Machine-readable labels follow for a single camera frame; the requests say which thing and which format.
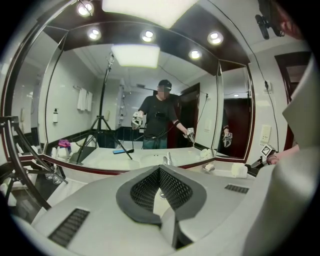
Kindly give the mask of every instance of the light switch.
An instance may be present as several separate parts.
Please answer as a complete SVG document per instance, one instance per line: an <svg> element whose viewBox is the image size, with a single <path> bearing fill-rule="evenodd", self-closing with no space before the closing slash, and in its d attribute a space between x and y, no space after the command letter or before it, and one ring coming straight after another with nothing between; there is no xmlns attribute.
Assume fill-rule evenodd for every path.
<svg viewBox="0 0 320 256"><path fill-rule="evenodd" d="M271 134L271 126L270 125L262 125L260 141L262 143L269 143Z"/></svg>

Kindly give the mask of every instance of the ceiling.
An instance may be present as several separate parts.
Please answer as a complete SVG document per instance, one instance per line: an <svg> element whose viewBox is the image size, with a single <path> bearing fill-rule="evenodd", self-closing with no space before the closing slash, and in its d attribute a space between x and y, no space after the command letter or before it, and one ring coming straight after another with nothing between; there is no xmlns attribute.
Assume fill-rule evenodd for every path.
<svg viewBox="0 0 320 256"><path fill-rule="evenodd" d="M112 44L90 45L73 51L98 78L103 79L111 46ZM205 74L207 72L198 66L161 51L157 68L122 67L115 59L109 78L123 79L127 87L136 87L140 84L151 90L157 89L160 80L168 79L172 83L172 92L178 93L190 82Z"/></svg>
<svg viewBox="0 0 320 256"><path fill-rule="evenodd" d="M140 38L142 31L151 29L156 34L154 44L161 51L177 56L196 66L215 74L218 59L228 60L225 70L238 68L237 64L248 64L247 53L238 43L232 33L214 15L201 5L195 4L171 27L165 29L148 20L119 13L104 12L101 2L93 0L94 13L89 17L77 14L77 4L68 6L44 30L56 42L60 42L66 31L67 37L63 42L65 51L99 44L146 44ZM38 20L45 20L45 13ZM102 37L97 41L89 40L87 32L90 28L100 29ZM211 45L207 37L213 31L223 34L224 41L219 45ZM189 52L199 49L202 58L192 61Z"/></svg>

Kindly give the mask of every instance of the black cap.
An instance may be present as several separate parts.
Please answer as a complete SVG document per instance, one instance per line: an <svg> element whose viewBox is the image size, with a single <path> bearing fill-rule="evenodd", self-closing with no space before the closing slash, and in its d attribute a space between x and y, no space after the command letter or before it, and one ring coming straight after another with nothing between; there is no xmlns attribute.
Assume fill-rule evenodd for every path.
<svg viewBox="0 0 320 256"><path fill-rule="evenodd" d="M159 82L159 86L164 86L164 89L167 91L171 91L172 84L168 80L161 80Z"/></svg>

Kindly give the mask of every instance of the black mesh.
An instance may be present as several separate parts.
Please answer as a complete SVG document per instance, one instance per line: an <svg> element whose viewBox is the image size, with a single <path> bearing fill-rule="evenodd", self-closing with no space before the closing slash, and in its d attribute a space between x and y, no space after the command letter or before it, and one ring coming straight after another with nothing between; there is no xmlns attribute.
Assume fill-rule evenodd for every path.
<svg viewBox="0 0 320 256"><path fill-rule="evenodd" d="M130 191L130 195L137 205L153 212L155 196L159 188L173 210L181 207L193 194L190 186L165 170L158 168L135 184Z"/></svg>
<svg viewBox="0 0 320 256"><path fill-rule="evenodd" d="M159 172L155 170L146 178L135 184L130 195L133 201L144 209L153 212L155 196L159 189Z"/></svg>
<svg viewBox="0 0 320 256"><path fill-rule="evenodd" d="M159 185L173 210L181 207L193 194L192 189L170 173L159 168Z"/></svg>

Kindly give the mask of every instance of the black t-shirt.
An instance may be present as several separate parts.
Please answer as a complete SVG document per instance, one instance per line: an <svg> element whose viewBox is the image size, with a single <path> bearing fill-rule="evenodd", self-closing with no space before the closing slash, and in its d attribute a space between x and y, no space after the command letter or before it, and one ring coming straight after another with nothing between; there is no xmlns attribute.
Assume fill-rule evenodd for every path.
<svg viewBox="0 0 320 256"><path fill-rule="evenodd" d="M157 96L148 96L143 101L140 111L146 115L146 129L144 136L146 138L157 137L168 130L168 122L177 120L174 105L172 101L167 98L159 100Z"/></svg>

